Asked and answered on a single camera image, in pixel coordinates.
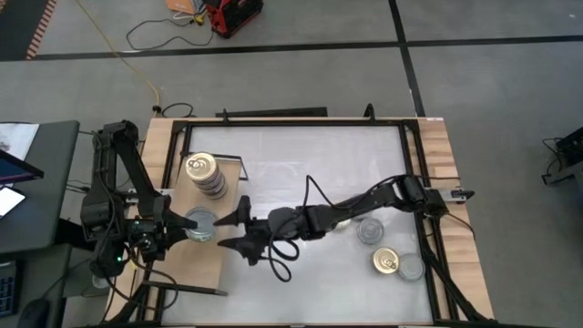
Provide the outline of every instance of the stack of cans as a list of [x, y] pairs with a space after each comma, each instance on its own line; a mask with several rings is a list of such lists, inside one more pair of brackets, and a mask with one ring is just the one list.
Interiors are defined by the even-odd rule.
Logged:
[[209, 153], [191, 155], [185, 163], [186, 173], [208, 198], [216, 200], [227, 192], [227, 181], [215, 158]]

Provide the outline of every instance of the tin can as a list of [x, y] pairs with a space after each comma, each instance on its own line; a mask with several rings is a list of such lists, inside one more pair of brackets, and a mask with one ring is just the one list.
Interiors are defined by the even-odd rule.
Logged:
[[209, 153], [191, 155], [185, 162], [186, 173], [196, 187], [208, 198], [215, 200], [227, 192], [227, 181], [215, 158]]
[[356, 235], [363, 243], [367, 245], [375, 245], [381, 241], [384, 236], [383, 223], [374, 218], [367, 218], [361, 221], [361, 224], [356, 230]]
[[192, 241], [204, 242], [210, 241], [215, 233], [215, 227], [213, 223], [218, 220], [215, 213], [207, 210], [201, 206], [189, 210], [184, 216], [188, 220], [196, 221], [199, 226], [197, 229], [186, 229], [186, 235]]
[[382, 274], [396, 272], [399, 269], [399, 256], [396, 251], [381, 247], [373, 253], [373, 265]]
[[406, 253], [399, 260], [399, 276], [408, 282], [416, 282], [425, 274], [425, 265], [414, 253]]

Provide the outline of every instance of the electrical cable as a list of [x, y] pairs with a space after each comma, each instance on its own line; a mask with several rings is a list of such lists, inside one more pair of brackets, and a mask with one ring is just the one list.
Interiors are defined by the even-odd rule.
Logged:
[[445, 215], [447, 215], [450, 218], [453, 218], [453, 219], [457, 220], [458, 222], [462, 223], [463, 225], [465, 225], [470, 231], [472, 231], [472, 235], [474, 235], [474, 239], [476, 238], [476, 233], [474, 232], [474, 228], [472, 228], [472, 226], [469, 223], [467, 223], [466, 221], [462, 220], [459, 217], [456, 217], [452, 213], [446, 213]]
[[88, 182], [83, 182], [83, 181], [81, 181], [81, 180], [78, 180], [78, 179], [71, 179], [71, 180], [68, 180], [67, 182], [76, 182], [76, 183], [78, 183], [78, 184], [82, 184], [82, 185], [86, 185], [86, 186], [90, 186], [90, 185], [91, 185], [91, 184], [90, 184], [90, 183], [88, 183]]
[[75, 192], [75, 193], [84, 194], [84, 195], [85, 195], [85, 194], [87, 194], [87, 193], [86, 193], [86, 192], [84, 192], [84, 191], [81, 191], [81, 190], [76, 190], [76, 189], [73, 189], [73, 188], [66, 188], [66, 190], [67, 190], [67, 191], [71, 191], [71, 192]]
[[[294, 256], [285, 255], [285, 254], [283, 254], [282, 251], [280, 251], [277, 248], [277, 246], [275, 246], [274, 239], [275, 239], [275, 236], [278, 233], [280, 233], [280, 231], [283, 228], [283, 226], [285, 226], [289, 222], [297, 219], [300, 216], [300, 214], [304, 213], [305, 208], [306, 208], [306, 204], [308, 203], [308, 195], [310, 194], [310, 181], [309, 181], [309, 177], [310, 177], [309, 175], [306, 176], [306, 191], [303, 194], [302, 209], [301, 210], [298, 210], [298, 212], [297, 212], [297, 214], [295, 216], [293, 216], [293, 217], [285, 220], [279, 227], [277, 227], [275, 229], [275, 231], [270, 236], [270, 241], [269, 241], [269, 244], [268, 244], [268, 247], [267, 247], [267, 258], [260, 257], [260, 260], [267, 260], [270, 263], [270, 267], [271, 267], [271, 270], [273, 271], [273, 274], [275, 274], [275, 277], [277, 277], [277, 279], [279, 279], [281, 282], [289, 282], [289, 281], [291, 281], [292, 280], [292, 271], [290, 271], [290, 268], [283, 261], [280, 261], [278, 259], [274, 259], [271, 252], [272, 251], [275, 251], [275, 253], [278, 254], [279, 256], [281, 256], [283, 259], [291, 259], [291, 260], [288, 260], [288, 261], [295, 261], [298, 258], [300, 258], [300, 248], [293, 241], [287, 241], [296, 250], [296, 253], [295, 253]], [[283, 278], [280, 275], [280, 273], [277, 271], [277, 269], [275, 269], [275, 264], [274, 263], [280, 264], [280, 266], [287, 272], [287, 278]]]
[[[116, 283], [118, 283], [118, 278], [114, 277], [113, 278], [113, 285], [115, 286]], [[107, 314], [109, 313], [109, 309], [111, 309], [111, 303], [113, 302], [113, 296], [115, 295], [115, 293], [113, 291], [109, 291], [109, 301], [107, 302], [107, 308], [106, 310], [103, 312], [103, 317], [101, 317], [101, 323], [104, 322], [106, 320]]]
[[172, 301], [170, 301], [170, 303], [168, 305], [162, 306], [160, 308], [156, 308], [156, 307], [152, 307], [152, 306], [148, 306], [145, 304], [142, 304], [140, 302], [136, 302], [133, 301], [129, 296], [127, 296], [126, 294], [124, 294], [122, 291], [120, 291], [113, 283], [111, 283], [111, 280], [109, 279], [109, 277], [104, 277], [107, 284], [109, 285], [109, 287], [113, 290], [114, 293], [116, 293], [117, 295], [121, 296], [121, 298], [123, 298], [124, 300], [126, 300], [127, 302], [130, 303], [134, 303], [136, 304], [137, 307], [141, 307], [144, 308], [146, 310], [151, 310], [151, 311], [165, 311], [167, 309], [169, 309], [170, 307], [172, 307], [172, 305], [174, 305], [174, 303], [176, 303], [176, 301], [179, 298], [179, 289], [178, 289], [178, 283], [176, 282], [176, 279], [172, 278], [172, 276], [170, 276], [169, 274], [165, 273], [165, 272], [161, 272], [158, 270], [154, 270], [154, 269], [150, 269], [144, 265], [141, 265], [138, 260], [135, 257], [135, 253], [129, 249], [129, 247], [126, 248], [126, 251], [128, 252], [128, 257], [129, 259], [140, 269], [144, 270], [144, 271], [148, 271], [150, 273], [156, 273], [158, 275], [161, 275], [165, 278], [167, 278], [168, 280], [170, 280], [170, 282], [175, 286], [174, 288], [174, 297], [172, 298]]
[[549, 174], [550, 168], [557, 161], [558, 161], [558, 170], [561, 171], [563, 169], [563, 161], [561, 160], [561, 157], [559, 156], [558, 152], [556, 150], [552, 149], [547, 144], [547, 141], [553, 140], [553, 141], [555, 141], [555, 147], [556, 147], [557, 146], [557, 140], [561, 140], [561, 139], [562, 138], [544, 138], [544, 139], [540, 140], [543, 143], [543, 145], [545, 145], [545, 147], [547, 147], [547, 149], [550, 150], [553, 153], [553, 155], [555, 155], [555, 160], [551, 161], [550, 164], [548, 164], [548, 166], [547, 166], [547, 175]]
[[71, 272], [72, 272], [74, 269], [76, 269], [76, 268], [80, 267], [80, 266], [81, 266], [83, 263], [85, 263], [85, 262], [88, 262], [88, 261], [89, 261], [89, 259], [84, 259], [83, 261], [81, 261], [81, 262], [79, 262], [79, 263], [77, 263], [77, 264], [73, 265], [72, 267], [68, 268], [68, 269], [66, 270], [65, 274], [63, 274], [63, 275], [62, 275], [62, 276], [60, 276], [60, 277], [59, 277], [59, 278], [58, 278], [58, 279], [57, 279], [55, 282], [53, 282], [53, 284], [52, 284], [52, 285], [50, 285], [50, 287], [48, 287], [48, 288], [46, 289], [46, 291], [43, 293], [43, 295], [42, 295], [40, 298], [41, 298], [41, 299], [44, 299], [44, 298], [46, 298], [46, 296], [48, 295], [48, 293], [49, 293], [49, 292], [50, 292], [50, 291], [51, 291], [53, 288], [55, 288], [55, 286], [56, 286], [56, 285], [57, 285], [57, 284], [58, 284], [60, 281], [62, 281], [63, 279], [65, 279], [65, 278], [66, 278], [66, 277], [69, 275], [69, 273], [71, 273]]
[[109, 292], [102, 292], [101, 294], [95, 294], [95, 295], [85, 295], [85, 292], [91, 288], [92, 284], [89, 284], [87, 287], [85, 287], [83, 289], [83, 291], [81, 291], [81, 297], [83, 298], [96, 298], [96, 297], [102, 297], [102, 296], [107, 296], [109, 295]]
[[79, 0], [75, 0], [75, 2], [81, 8], [81, 10], [83, 10], [83, 12], [85, 13], [85, 15], [87, 16], [87, 18], [89, 18], [89, 20], [91, 21], [91, 24], [93, 24], [93, 26], [99, 32], [99, 34], [101, 34], [101, 37], [103, 37], [103, 40], [106, 42], [107, 46], [109, 47], [109, 50], [111, 50], [111, 53], [114, 56], [116, 56], [119, 60], [121, 60], [124, 64], [126, 64], [126, 66], [129, 67], [132, 71], [134, 71], [134, 73], [136, 73], [136, 75], [139, 78], [141, 78], [142, 80], [144, 80], [144, 82], [146, 82], [146, 84], [148, 85], [148, 87], [152, 89], [152, 92], [154, 92], [154, 96], [156, 97], [156, 106], [159, 107], [160, 106], [160, 93], [158, 92], [158, 89], [156, 87], [154, 87], [154, 85], [152, 84], [152, 82], [150, 82], [149, 79], [140, 70], [138, 70], [137, 68], [135, 68], [132, 65], [130, 65], [129, 62], [126, 59], [124, 59], [122, 56], [119, 55], [119, 53], [114, 49], [114, 47], [109, 42], [109, 39], [107, 38], [107, 36], [105, 35], [105, 33], [97, 25], [96, 21], [93, 19], [93, 17], [91, 16], [91, 14], [86, 10], [86, 8], [83, 5], [81, 5], [81, 3], [79, 2]]
[[189, 113], [187, 115], [179, 117], [179, 118], [195, 118], [196, 117], [196, 115], [192, 115], [192, 112], [194, 111], [194, 107], [191, 104], [185, 103], [185, 102], [174, 103], [174, 104], [166, 106], [164, 109], [162, 109], [162, 111], [160, 112], [160, 115], [163, 118], [174, 118], [174, 117], [166, 116], [166, 111], [171, 109], [171, 108], [174, 108], [176, 106], [187, 106], [190, 108]]
[[149, 20], [145, 20], [145, 21], [143, 21], [143, 22], [139, 23], [138, 25], [136, 25], [136, 26], [132, 27], [132, 29], [130, 29], [130, 30], [129, 30], [129, 32], [127, 32], [127, 33], [126, 33], [126, 40], [128, 41], [128, 44], [129, 44], [129, 46], [130, 46], [132, 49], [134, 49], [134, 50], [137, 50], [137, 51], [154, 50], [154, 49], [161, 48], [161, 47], [163, 47], [163, 46], [165, 46], [165, 45], [169, 44], [170, 42], [172, 42], [172, 41], [174, 41], [174, 40], [176, 40], [176, 39], [182, 40], [182, 41], [186, 42], [187, 44], [189, 44], [189, 45], [191, 45], [191, 46], [208, 46], [208, 45], [209, 45], [209, 43], [210, 43], [210, 41], [212, 41], [212, 38], [213, 38], [213, 37], [214, 37], [214, 35], [215, 35], [215, 32], [214, 32], [214, 31], [211, 31], [211, 32], [210, 32], [210, 37], [209, 37], [209, 39], [208, 39], [208, 40], [207, 40], [205, 43], [202, 43], [202, 44], [197, 44], [197, 43], [191, 42], [191, 41], [189, 41], [189, 40], [185, 39], [185, 38], [184, 38], [184, 37], [182, 37], [182, 36], [173, 36], [173, 37], [171, 37], [170, 39], [166, 40], [165, 42], [163, 42], [163, 43], [161, 43], [161, 44], [159, 44], [159, 45], [157, 45], [157, 46], [146, 46], [146, 47], [135, 47], [135, 46], [134, 46], [134, 45], [131, 43], [131, 41], [129, 40], [129, 36], [130, 36], [132, 33], [134, 33], [134, 32], [136, 31], [136, 29], [138, 29], [140, 26], [143, 26], [143, 25], [145, 25], [145, 24], [148, 24], [148, 23], [163, 23], [163, 22], [170, 22], [170, 23], [172, 23], [172, 24], [173, 24], [173, 25], [175, 25], [175, 26], [178, 26], [178, 27], [185, 27], [185, 26], [191, 25], [191, 24], [192, 24], [192, 22], [194, 22], [194, 20], [193, 20], [193, 19], [190, 19], [190, 20], [189, 20], [189, 21], [188, 21], [186, 24], [179, 24], [179, 23], [176, 23], [175, 21], [173, 21], [173, 20], [171, 20], [171, 19], [169, 19], [169, 18], [164, 18], [164, 19], [149, 19]]

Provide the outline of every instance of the concrete floor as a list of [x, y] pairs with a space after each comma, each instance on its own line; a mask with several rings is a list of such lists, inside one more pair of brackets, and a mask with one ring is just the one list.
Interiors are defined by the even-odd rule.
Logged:
[[[144, 19], [170, 17], [154, 0], [86, 0], [120, 50]], [[576, 0], [398, 1], [409, 40], [583, 35]], [[148, 46], [176, 34], [206, 40], [206, 27], [149, 26]], [[386, 0], [267, 0], [257, 20], [209, 46], [270, 46], [396, 39]], [[184, 48], [176, 43], [169, 48]], [[73, 0], [60, 0], [40, 54], [107, 51]], [[412, 48], [427, 116], [444, 117], [464, 186], [496, 318], [579, 327], [583, 322], [582, 195], [572, 183], [544, 187], [550, 158], [542, 138], [583, 125], [581, 43]], [[331, 116], [413, 116], [398, 49], [131, 58], [161, 90], [163, 105], [186, 101], [200, 117], [223, 108], [327, 106]], [[143, 136], [153, 97], [116, 59], [0, 63], [2, 120], [77, 119], [90, 130], [122, 118]], [[71, 179], [89, 180], [90, 142], [79, 137]], [[78, 220], [81, 198], [63, 216]], [[105, 298], [67, 303], [65, 327], [94, 323]]]

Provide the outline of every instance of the black cable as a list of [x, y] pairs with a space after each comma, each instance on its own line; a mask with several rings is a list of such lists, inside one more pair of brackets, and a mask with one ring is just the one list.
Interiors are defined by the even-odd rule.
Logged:
[[353, 209], [356, 205], [360, 204], [373, 190], [375, 190], [376, 188], [378, 188], [379, 186], [381, 186], [385, 182], [395, 179], [396, 177], [398, 177], [398, 176], [392, 176], [389, 178], [385, 178], [385, 179], [382, 179], [379, 182], [375, 183], [371, 188], [369, 188], [367, 191], [365, 191], [357, 201], [350, 204], [349, 206], [338, 206], [338, 205], [332, 203], [328, 199], [328, 197], [326, 197], [326, 195], [324, 194], [324, 192], [322, 191], [322, 189], [320, 188], [320, 186], [318, 185], [316, 180], [312, 178], [312, 176], [310, 176], [310, 175], [306, 176], [306, 183], [308, 183], [308, 181], [311, 181], [313, 183], [314, 187], [316, 187], [316, 189], [318, 190], [318, 192], [320, 192], [320, 195], [322, 195], [324, 200], [326, 200], [326, 203], [328, 203], [328, 205], [330, 205], [330, 207], [332, 207], [333, 209], [350, 210], [350, 209]]
[[78, 180], [78, 179], [71, 179], [71, 180], [69, 180], [69, 181], [67, 181], [67, 182], [76, 182], [76, 183], [78, 183], [78, 184], [81, 184], [81, 185], [86, 185], [86, 186], [90, 186], [90, 185], [91, 185], [91, 184], [90, 184], [90, 183], [88, 183], [88, 182], [83, 182], [83, 181], [81, 181], [81, 180]]
[[114, 293], [116, 293], [117, 295], [121, 296], [121, 298], [123, 298], [127, 302], [136, 304], [137, 307], [141, 307], [141, 308], [144, 308], [146, 310], [151, 310], [151, 311], [164, 311], [164, 310], [169, 309], [172, 305], [174, 305], [174, 303], [179, 298], [179, 289], [178, 289], [178, 286], [177, 286], [178, 283], [176, 282], [176, 279], [172, 278], [172, 276], [170, 276], [169, 274], [167, 274], [165, 272], [161, 272], [161, 271], [158, 271], [158, 270], [150, 269], [150, 268], [148, 268], [148, 267], [146, 267], [144, 265], [139, 264], [138, 260], [135, 258], [135, 255], [133, 254], [133, 251], [130, 250], [129, 248], [126, 248], [126, 250], [128, 251], [128, 257], [134, 262], [134, 264], [136, 264], [137, 267], [139, 267], [140, 269], [142, 269], [144, 271], [148, 271], [148, 272], [151, 272], [151, 273], [156, 273], [158, 275], [161, 275], [161, 276], [169, 279], [170, 282], [173, 285], [175, 285], [175, 288], [174, 288], [174, 292], [175, 292], [174, 293], [174, 297], [172, 298], [172, 301], [170, 301], [170, 303], [168, 305], [162, 306], [160, 308], [156, 308], [156, 307], [152, 307], [152, 306], [148, 306], [148, 305], [142, 304], [140, 302], [133, 301], [129, 296], [127, 296], [126, 294], [124, 294], [122, 291], [120, 291], [118, 289], [118, 287], [116, 287], [113, 283], [111, 283], [111, 280], [109, 279], [109, 277], [106, 276], [104, 278], [105, 278], [107, 284], [109, 285], [109, 287], [113, 290]]
[[[298, 245], [295, 244], [295, 242], [287, 241], [296, 250], [296, 253], [293, 256], [286, 255], [275, 246], [274, 239], [275, 239], [275, 236], [278, 233], [280, 233], [283, 226], [285, 226], [286, 224], [288, 224], [289, 222], [291, 222], [293, 220], [296, 220], [300, 216], [300, 214], [304, 213], [305, 208], [306, 208], [306, 204], [308, 203], [308, 195], [310, 194], [310, 178], [311, 177], [309, 175], [306, 176], [306, 191], [303, 194], [303, 203], [302, 203], [301, 210], [298, 210], [298, 212], [295, 216], [285, 220], [279, 227], [277, 227], [275, 229], [275, 231], [270, 236], [270, 242], [269, 242], [268, 247], [267, 247], [267, 258], [260, 257], [260, 260], [267, 260], [270, 263], [271, 270], [273, 271], [273, 274], [275, 274], [277, 279], [279, 279], [281, 282], [289, 282], [292, 279], [292, 272], [290, 271], [290, 268], [287, 265], [285, 265], [285, 263], [283, 261], [280, 261], [278, 259], [274, 259], [271, 252], [275, 251], [275, 253], [278, 254], [279, 256], [281, 256], [283, 259], [291, 259], [288, 261], [295, 261], [298, 258], [300, 258], [300, 248], [298, 247]], [[280, 273], [277, 271], [277, 269], [275, 269], [274, 263], [280, 264], [280, 266], [288, 273], [287, 278], [283, 278], [280, 275]]]
[[187, 115], [181, 116], [181, 117], [178, 117], [178, 118], [195, 118], [196, 117], [196, 115], [192, 115], [192, 112], [194, 111], [194, 107], [191, 104], [184, 103], [184, 102], [174, 103], [174, 104], [171, 104], [171, 105], [166, 106], [166, 108], [162, 109], [162, 111], [160, 112], [160, 115], [163, 118], [174, 118], [174, 117], [167, 117], [166, 116], [166, 111], [169, 110], [169, 109], [171, 109], [171, 108], [174, 108], [175, 106], [187, 106], [187, 107], [190, 108], [189, 113]]
[[463, 225], [465, 225], [470, 231], [472, 231], [472, 234], [474, 235], [474, 239], [476, 238], [476, 233], [474, 232], [474, 228], [472, 228], [471, 225], [469, 225], [469, 223], [467, 223], [466, 221], [460, 219], [459, 217], [456, 217], [454, 214], [452, 213], [446, 213], [445, 215], [456, 219], [457, 221], [459, 221], [460, 223], [462, 223]]
[[546, 171], [547, 175], [550, 175], [550, 168], [553, 166], [553, 164], [555, 164], [557, 162], [558, 162], [558, 159], [553, 159], [550, 163], [548, 163], [547, 171]]
[[91, 286], [93, 285], [93, 283], [90, 283], [87, 287], [85, 287], [83, 289], [83, 291], [81, 291], [81, 297], [83, 298], [96, 298], [96, 297], [103, 297], [103, 296], [107, 296], [109, 294], [109, 292], [103, 292], [101, 294], [95, 294], [95, 295], [85, 295], [85, 292], [91, 288]]
[[71, 191], [71, 192], [75, 192], [75, 193], [80, 193], [80, 194], [83, 194], [83, 195], [87, 194], [84, 191], [76, 190], [76, 189], [73, 189], [73, 188], [66, 188], [66, 190]]
[[134, 26], [132, 29], [129, 30], [129, 32], [126, 33], [126, 40], [128, 41], [129, 46], [132, 49], [137, 50], [137, 51], [154, 50], [154, 49], [161, 48], [161, 47], [169, 44], [170, 42], [172, 42], [172, 41], [174, 41], [176, 39], [180, 39], [180, 40], [186, 42], [187, 44], [189, 44], [191, 46], [207, 46], [210, 43], [210, 41], [212, 40], [212, 38], [214, 37], [214, 35], [215, 35], [215, 32], [214, 31], [211, 31], [210, 32], [209, 39], [207, 40], [207, 42], [205, 42], [203, 44], [197, 44], [197, 43], [191, 42], [191, 41], [185, 39], [182, 36], [173, 36], [170, 39], [166, 40], [165, 42], [163, 42], [163, 43], [161, 43], [161, 44], [159, 44], [157, 46], [147, 46], [147, 47], [135, 47], [131, 43], [131, 41], [129, 40], [129, 35], [131, 35], [132, 33], [134, 33], [134, 31], [136, 31], [136, 29], [138, 29], [140, 26], [143, 26], [144, 24], [148, 24], [148, 23], [163, 23], [163, 22], [167, 22], [167, 21], [170, 22], [170, 23], [172, 23], [172, 24], [174, 24], [175, 26], [185, 27], [185, 26], [191, 25], [194, 22], [194, 19], [189, 20], [185, 24], [176, 23], [175, 21], [173, 21], [171, 19], [168, 19], [168, 18], [165, 18], [165, 19], [150, 19], [150, 20], [145, 20], [145, 21], [139, 23], [138, 25]]
[[48, 293], [55, 288], [55, 286], [62, 281], [63, 279], [65, 279], [69, 273], [71, 273], [74, 269], [80, 267], [83, 263], [89, 261], [89, 259], [84, 259], [83, 261], [73, 265], [72, 267], [68, 268], [65, 272], [65, 274], [63, 274], [62, 276], [60, 276], [55, 282], [53, 282], [52, 285], [50, 285], [50, 287], [48, 287], [48, 289], [46, 289], [46, 291], [43, 293], [43, 295], [40, 297], [42, 299], [46, 298], [46, 296], [48, 295]]
[[548, 144], [547, 141], [553, 140], [555, 141], [555, 147], [557, 146], [557, 140], [561, 140], [561, 138], [544, 138], [542, 140], [540, 140], [543, 145], [545, 145], [545, 147], [547, 147], [548, 150], [550, 150], [553, 155], [555, 155], [555, 160], [553, 160], [552, 162], [550, 162], [550, 164], [548, 164], [547, 166], [547, 175], [548, 175], [548, 171], [550, 170], [550, 167], [556, 162], [558, 161], [558, 170], [561, 171], [563, 169], [563, 161], [561, 160], [560, 155], [558, 154], [558, 152], [555, 149], [552, 149]]
[[[116, 283], [118, 283], [118, 278], [114, 277], [113, 278], [113, 285], [115, 286]], [[103, 313], [103, 317], [101, 317], [101, 323], [104, 322], [106, 320], [107, 314], [109, 313], [109, 309], [111, 309], [111, 303], [113, 302], [113, 296], [115, 295], [115, 293], [113, 291], [109, 292], [109, 301], [107, 302], [107, 308], [106, 311]]]

